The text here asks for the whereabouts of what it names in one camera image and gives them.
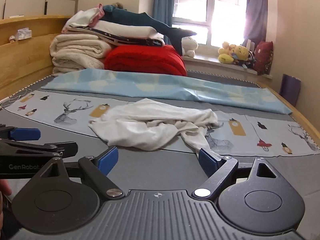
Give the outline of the person's left hand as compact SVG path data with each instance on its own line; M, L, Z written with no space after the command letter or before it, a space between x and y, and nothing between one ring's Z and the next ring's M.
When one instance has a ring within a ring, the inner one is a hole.
M1 216L0 216L0 229L2 229L3 226L3 195L9 196L12 194L12 190L10 188L10 185L7 180L1 179L0 180L0 210L1 210Z

